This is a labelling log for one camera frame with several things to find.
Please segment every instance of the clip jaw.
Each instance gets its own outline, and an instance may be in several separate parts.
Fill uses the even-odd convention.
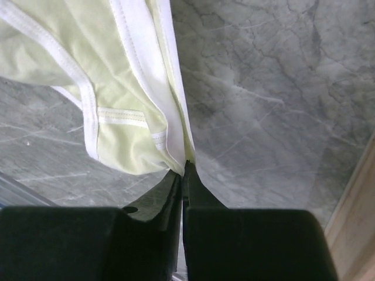
[[[190,162],[122,209],[4,208],[0,279],[170,281],[181,203],[189,281],[337,281],[312,214],[226,208]]]

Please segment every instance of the gray marble surface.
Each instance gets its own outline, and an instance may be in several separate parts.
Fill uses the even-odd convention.
[[[172,0],[172,12],[204,184],[227,206],[306,208],[325,225],[375,127],[374,1]],[[1,80],[0,92],[0,169],[54,202],[121,206],[163,176],[90,160],[79,110],[53,90]]]

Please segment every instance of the wooden frame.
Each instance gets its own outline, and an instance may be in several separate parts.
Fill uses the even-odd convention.
[[[341,281],[375,280],[375,135],[325,229]]]

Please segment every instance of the white elastic trim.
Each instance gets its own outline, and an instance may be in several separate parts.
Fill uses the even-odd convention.
[[[125,119],[125,118],[111,118],[106,116],[99,116],[99,123],[102,124],[119,124],[119,125],[131,125],[149,129],[146,121]],[[153,133],[152,139],[154,140],[155,147],[158,150],[164,150],[166,148],[166,131],[160,133]]]
[[[99,116],[99,123],[104,124],[121,124],[121,125],[132,125],[148,129],[146,121],[134,120],[134,119],[122,119],[122,118],[110,118]]]
[[[84,71],[50,33],[23,13],[11,1],[0,0],[0,17],[45,48],[56,63],[77,84],[81,94],[86,150],[92,158],[98,159],[96,149],[98,138],[96,98],[91,82]]]
[[[114,115],[133,115],[139,117],[145,117],[145,114],[142,111],[130,110],[130,109],[115,109],[108,107],[98,107],[98,113],[103,114],[114,114]]]
[[[61,95],[63,95],[72,103],[74,103],[76,107],[82,110],[82,102],[79,101],[77,98],[75,98],[75,96],[73,96],[70,92],[68,92],[64,87],[51,86],[51,88],[53,88],[55,91],[58,91]]]
[[[131,70],[167,121],[166,150],[184,171],[186,158],[181,120],[169,88],[150,11],[145,1],[110,0],[110,4]]]
[[[172,20],[171,2],[170,0],[157,0],[156,4],[159,9],[164,42],[167,44],[167,50],[169,53],[169,64],[172,68],[173,77],[175,79],[177,99],[182,109],[182,114],[186,124],[187,135],[189,137],[193,149],[195,150],[192,130],[190,128],[188,106],[186,105],[185,91],[183,89],[180,63],[178,59],[176,36]]]

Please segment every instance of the small hole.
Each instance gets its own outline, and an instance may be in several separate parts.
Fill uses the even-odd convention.
[[[138,211],[138,208],[128,206],[128,207],[124,207],[124,211],[125,211],[125,213],[127,213],[127,214],[132,214],[132,213],[137,212],[137,211]]]

